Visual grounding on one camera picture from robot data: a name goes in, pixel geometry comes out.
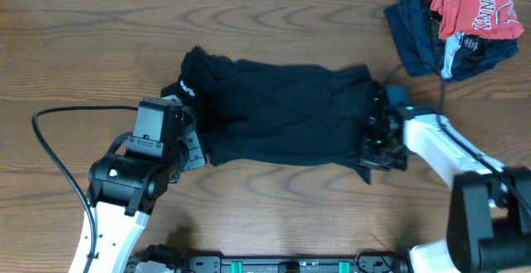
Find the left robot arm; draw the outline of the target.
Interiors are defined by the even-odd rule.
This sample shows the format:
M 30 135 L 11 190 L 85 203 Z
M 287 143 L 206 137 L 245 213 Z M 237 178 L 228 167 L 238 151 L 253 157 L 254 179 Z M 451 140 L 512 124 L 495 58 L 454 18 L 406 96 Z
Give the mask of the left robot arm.
M 93 163 L 72 272 L 122 272 L 156 201 L 185 171 L 206 165 L 191 107 L 177 96 L 144 98 L 133 132 Z

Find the black t-shirt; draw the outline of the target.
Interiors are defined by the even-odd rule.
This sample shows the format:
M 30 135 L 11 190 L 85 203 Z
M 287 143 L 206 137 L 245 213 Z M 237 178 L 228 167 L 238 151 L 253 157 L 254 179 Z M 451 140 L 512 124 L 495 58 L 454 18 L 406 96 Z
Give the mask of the black t-shirt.
M 233 61 L 195 46 L 178 79 L 160 91 L 192 109 L 211 165 L 249 159 L 293 166 L 336 163 L 365 183 L 363 133 L 381 86 L 365 65 L 332 71 L 319 65 Z

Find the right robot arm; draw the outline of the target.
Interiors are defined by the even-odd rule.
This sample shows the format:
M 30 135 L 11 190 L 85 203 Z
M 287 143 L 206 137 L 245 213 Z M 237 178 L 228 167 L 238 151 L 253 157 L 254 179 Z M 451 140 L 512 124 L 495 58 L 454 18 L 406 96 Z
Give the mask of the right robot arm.
M 530 264 L 530 170 L 477 149 L 431 107 L 392 85 L 373 100 L 360 163 L 404 171 L 422 158 L 451 190 L 446 235 L 407 251 L 397 272 L 499 272 Z

